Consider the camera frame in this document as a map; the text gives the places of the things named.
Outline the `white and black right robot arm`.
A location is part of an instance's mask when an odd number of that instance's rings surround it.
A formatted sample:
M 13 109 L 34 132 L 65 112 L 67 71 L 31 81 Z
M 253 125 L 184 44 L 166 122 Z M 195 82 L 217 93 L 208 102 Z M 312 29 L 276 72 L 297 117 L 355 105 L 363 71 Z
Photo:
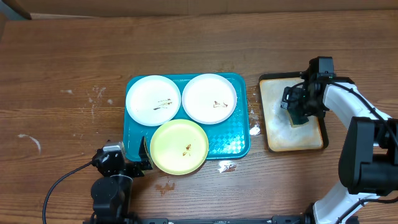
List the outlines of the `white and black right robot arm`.
M 357 223 L 353 214 L 367 203 L 392 204 L 397 190 L 397 120 L 360 94 L 348 77 L 338 77 L 331 57 L 316 57 L 302 82 L 284 89 L 281 108 L 296 126 L 332 111 L 346 126 L 338 163 L 339 182 L 307 208 L 301 223 Z

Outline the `green and yellow sponge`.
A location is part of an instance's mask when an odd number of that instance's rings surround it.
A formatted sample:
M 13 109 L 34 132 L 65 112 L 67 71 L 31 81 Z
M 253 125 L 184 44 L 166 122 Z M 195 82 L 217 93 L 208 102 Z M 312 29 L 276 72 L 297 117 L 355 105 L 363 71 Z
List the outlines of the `green and yellow sponge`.
M 302 126 L 309 122 L 309 114 L 299 109 L 288 109 L 292 127 Z

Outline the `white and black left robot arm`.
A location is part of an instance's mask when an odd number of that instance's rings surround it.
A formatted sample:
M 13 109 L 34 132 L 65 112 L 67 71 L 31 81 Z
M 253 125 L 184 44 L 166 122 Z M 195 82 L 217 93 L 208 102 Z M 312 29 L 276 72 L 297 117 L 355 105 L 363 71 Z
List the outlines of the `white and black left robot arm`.
M 90 223 L 142 223 L 129 207 L 133 179 L 153 169 L 145 137 L 141 138 L 139 157 L 140 161 L 128 162 L 122 141 L 108 141 L 97 150 L 92 162 L 103 176 L 91 187 L 93 215 Z

